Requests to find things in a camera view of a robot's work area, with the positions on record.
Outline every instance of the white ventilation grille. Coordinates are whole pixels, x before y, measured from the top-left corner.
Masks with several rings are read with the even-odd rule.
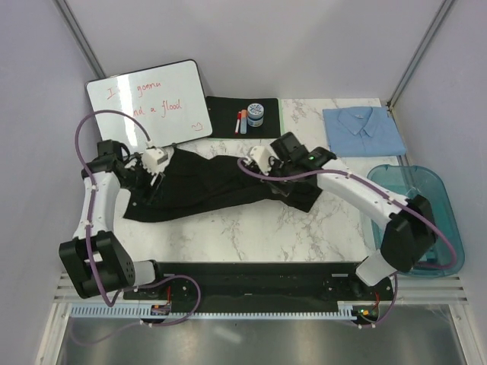
[[[171,313],[169,316],[151,314],[151,304],[116,304],[109,308],[105,304],[76,303],[72,305],[72,318],[132,318],[164,319],[180,318],[186,313]],[[310,313],[195,313],[192,319],[356,319],[352,315],[352,306],[340,306],[338,312]]]

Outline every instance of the blue shirt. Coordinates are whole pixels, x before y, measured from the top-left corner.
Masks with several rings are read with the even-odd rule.
[[[386,108],[354,106],[324,109],[329,149],[340,157],[400,156],[406,153]]]

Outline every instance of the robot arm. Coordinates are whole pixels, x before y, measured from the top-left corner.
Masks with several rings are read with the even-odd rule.
[[[265,147],[254,147],[247,157],[248,164],[240,168],[266,183],[273,191],[288,195],[295,184],[314,183],[332,192],[363,211],[385,231],[381,248],[368,256],[357,268],[358,279],[374,286],[396,271],[409,271],[434,245],[436,236],[422,222],[391,204],[384,196],[407,206],[434,223],[431,206],[420,195],[414,199],[394,194],[377,184],[352,174],[335,154],[324,148],[308,152],[292,133],[286,133],[271,143],[275,157]],[[96,269],[106,292],[151,283],[157,277],[157,265],[152,261],[133,262],[113,234],[115,201],[121,188],[141,188],[148,201],[157,191],[162,175],[158,167],[167,159],[160,148],[148,148],[135,156],[135,165],[126,168],[119,142],[102,141],[98,157],[88,164],[94,174],[97,199],[91,222],[87,222],[92,182],[86,171],[84,206],[80,224],[71,241],[62,243],[59,256],[82,298],[97,296],[100,289],[94,279],[88,258],[86,225],[91,225],[91,248],[99,253]],[[328,173],[322,173],[323,167]]]
[[[87,221],[91,190],[94,188],[86,171],[84,180],[84,203],[81,220],[71,241],[59,246],[59,257],[81,298],[100,295],[89,264],[86,225],[91,225],[91,250],[103,288],[106,292],[122,290],[151,283],[155,280],[153,261],[133,262],[127,251],[113,234],[113,218],[116,197],[121,188],[141,186],[153,196],[162,176],[157,172],[167,159],[160,148],[148,148],[135,156],[135,165],[126,168],[122,156],[122,145],[116,141],[102,141],[98,144],[98,157],[88,164],[94,175],[97,198],[92,208],[91,222]]]
[[[321,189],[346,200],[384,231],[380,249],[368,256],[355,272],[367,286],[374,286],[396,271],[410,271],[436,242],[437,236],[430,227],[400,207],[407,207],[434,224],[431,205],[426,198],[417,195],[408,199],[390,192],[352,173],[335,154],[324,148],[308,152],[290,132],[271,143],[271,147],[277,158],[264,147],[250,150],[247,166],[260,174],[253,176],[286,195],[294,184],[317,175],[317,185]]]

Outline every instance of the marble surface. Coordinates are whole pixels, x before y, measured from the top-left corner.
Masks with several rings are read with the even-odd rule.
[[[322,109],[379,105],[378,99],[282,100],[282,118],[285,131],[295,133],[312,150],[327,147]],[[244,156],[250,147],[271,141],[203,139],[181,148],[205,157]],[[343,160],[363,176],[379,164],[397,164],[395,157]],[[123,219],[128,201],[129,192],[122,190],[114,231],[134,261],[337,262],[361,261],[367,255],[359,211],[328,192],[308,214],[263,201],[155,224]]]

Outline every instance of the clear blue plastic tray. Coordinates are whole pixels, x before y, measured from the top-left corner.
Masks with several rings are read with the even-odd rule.
[[[453,268],[442,270],[416,267],[405,275],[440,278],[456,274],[465,262],[465,252],[458,233],[457,222],[451,209],[450,199],[440,177],[433,171],[420,166],[379,165],[372,169],[368,174],[368,178],[386,189],[406,195],[409,198],[414,198],[418,194],[427,198],[433,208],[437,227],[444,233],[457,252],[457,264]],[[372,222],[372,233],[375,247],[378,249],[382,243],[384,232]],[[448,264],[450,262],[450,253],[443,240],[438,239],[436,244],[420,261],[433,262],[440,265]]]

